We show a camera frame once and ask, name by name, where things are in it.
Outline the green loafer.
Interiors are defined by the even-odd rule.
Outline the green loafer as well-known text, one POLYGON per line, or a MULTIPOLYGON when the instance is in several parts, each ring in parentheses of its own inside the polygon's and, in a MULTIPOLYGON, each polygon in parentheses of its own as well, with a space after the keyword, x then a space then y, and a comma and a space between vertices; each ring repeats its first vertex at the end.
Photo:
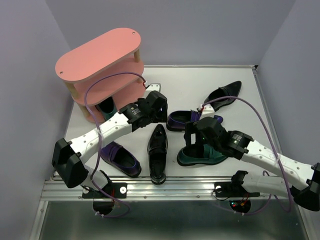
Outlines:
POLYGON ((191 144, 182 148, 176 158, 180 166, 189 167, 194 165, 217 165, 228 157, 216 151, 208 144, 191 144))
POLYGON ((112 118, 118 111, 112 96, 100 102, 95 107, 102 114, 103 119, 106 121, 112 118))

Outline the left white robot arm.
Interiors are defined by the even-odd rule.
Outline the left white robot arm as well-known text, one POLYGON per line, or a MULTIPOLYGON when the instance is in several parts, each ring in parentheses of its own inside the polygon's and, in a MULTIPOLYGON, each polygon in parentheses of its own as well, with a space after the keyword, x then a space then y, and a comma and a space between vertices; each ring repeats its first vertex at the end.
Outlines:
POLYGON ((167 98, 156 90, 151 91, 146 98, 122 107, 98 128, 70 141, 59 139, 54 145, 51 164, 69 189, 85 185, 92 174, 85 164, 103 145, 151 123, 166 122, 167 109, 167 98))

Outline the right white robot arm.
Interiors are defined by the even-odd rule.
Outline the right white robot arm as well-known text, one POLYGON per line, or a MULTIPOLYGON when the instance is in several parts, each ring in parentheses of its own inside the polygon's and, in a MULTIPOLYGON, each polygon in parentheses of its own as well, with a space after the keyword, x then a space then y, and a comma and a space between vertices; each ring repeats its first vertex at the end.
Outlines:
POLYGON ((226 130, 213 117, 186 124, 184 139, 187 145, 191 143, 192 134, 196 135, 198 145, 208 144, 226 157, 253 164, 273 174, 235 174, 230 182, 233 194, 249 192, 289 197, 307 210, 320 210, 319 163, 310 165, 274 152, 248 134, 226 130))

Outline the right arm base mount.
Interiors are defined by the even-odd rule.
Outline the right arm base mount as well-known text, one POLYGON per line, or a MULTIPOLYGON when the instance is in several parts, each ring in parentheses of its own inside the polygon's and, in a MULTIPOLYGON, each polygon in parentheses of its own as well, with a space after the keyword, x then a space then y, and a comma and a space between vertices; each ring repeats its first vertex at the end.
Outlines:
POLYGON ((247 171, 238 170, 230 181, 220 181, 214 184, 212 194, 216 198, 242 198, 249 197, 250 193, 244 189, 244 178, 248 174, 247 171))

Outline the purple loafer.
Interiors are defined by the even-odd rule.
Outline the purple loafer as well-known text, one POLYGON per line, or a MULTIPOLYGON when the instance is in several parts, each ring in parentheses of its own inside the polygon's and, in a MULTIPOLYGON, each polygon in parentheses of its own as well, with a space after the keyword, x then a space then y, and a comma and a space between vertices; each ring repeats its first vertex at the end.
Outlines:
POLYGON ((183 132, 186 123, 197 122, 200 120, 202 113, 195 110, 177 110, 169 114, 166 128, 171 132, 183 132))
POLYGON ((137 178, 141 171, 140 162, 122 145, 111 142, 101 149, 101 158, 130 178, 137 178))

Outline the glossy black loafer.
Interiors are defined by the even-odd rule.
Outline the glossy black loafer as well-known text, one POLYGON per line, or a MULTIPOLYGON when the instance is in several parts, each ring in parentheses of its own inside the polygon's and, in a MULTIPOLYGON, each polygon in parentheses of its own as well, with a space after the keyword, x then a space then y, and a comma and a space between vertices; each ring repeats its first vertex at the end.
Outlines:
POLYGON ((151 182, 155 185, 161 185, 166 180, 167 150, 168 138, 165 128, 158 124, 147 145, 149 174, 151 182))

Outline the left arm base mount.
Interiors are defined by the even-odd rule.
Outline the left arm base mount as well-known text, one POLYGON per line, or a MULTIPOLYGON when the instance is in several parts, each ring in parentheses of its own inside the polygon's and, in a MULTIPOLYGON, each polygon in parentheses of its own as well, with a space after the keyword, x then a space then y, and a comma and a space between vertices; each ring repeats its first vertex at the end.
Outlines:
MULTIPOLYGON (((126 182, 112 182, 111 179, 107 176, 107 174, 100 170, 101 173, 108 181, 108 184, 101 189, 108 195, 117 198, 117 199, 125 199, 127 197, 127 188, 128 185, 126 182)), ((83 199, 105 199, 109 198, 100 190, 96 190, 89 186, 82 186, 82 198, 83 199)))

